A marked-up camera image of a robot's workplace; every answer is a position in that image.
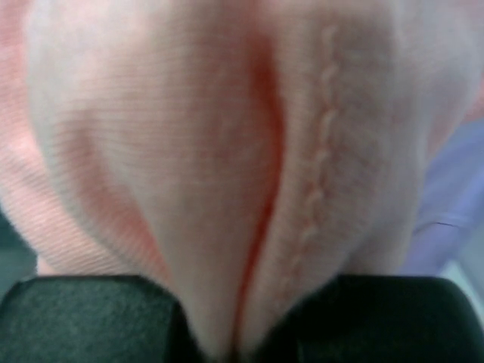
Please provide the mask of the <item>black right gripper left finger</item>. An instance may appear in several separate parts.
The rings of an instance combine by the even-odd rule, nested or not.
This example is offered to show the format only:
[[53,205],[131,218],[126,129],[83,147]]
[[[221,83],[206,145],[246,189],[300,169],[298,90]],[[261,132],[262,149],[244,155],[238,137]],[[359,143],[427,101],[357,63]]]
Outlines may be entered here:
[[3,362],[202,362],[175,299],[134,276],[32,278],[1,301]]

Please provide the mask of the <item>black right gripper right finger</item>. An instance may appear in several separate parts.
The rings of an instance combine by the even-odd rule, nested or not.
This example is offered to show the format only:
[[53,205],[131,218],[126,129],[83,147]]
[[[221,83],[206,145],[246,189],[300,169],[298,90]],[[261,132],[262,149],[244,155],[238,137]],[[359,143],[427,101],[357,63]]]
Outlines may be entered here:
[[446,279],[346,275],[295,306],[260,360],[481,363],[483,331]]

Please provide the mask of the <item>purple t shirt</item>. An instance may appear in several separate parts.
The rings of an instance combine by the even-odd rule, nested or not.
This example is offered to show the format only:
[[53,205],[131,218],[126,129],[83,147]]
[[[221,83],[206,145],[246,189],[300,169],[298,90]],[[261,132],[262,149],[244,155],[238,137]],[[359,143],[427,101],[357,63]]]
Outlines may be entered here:
[[483,120],[460,126],[433,158],[401,275],[437,275],[483,223]]

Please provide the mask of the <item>pink t shirt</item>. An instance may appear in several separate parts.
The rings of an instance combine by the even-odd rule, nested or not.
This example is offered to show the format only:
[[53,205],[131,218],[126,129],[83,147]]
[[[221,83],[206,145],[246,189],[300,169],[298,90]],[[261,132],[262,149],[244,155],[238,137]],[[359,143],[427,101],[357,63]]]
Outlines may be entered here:
[[483,109],[481,1],[3,1],[1,207],[42,274],[133,273],[210,358],[405,258]]

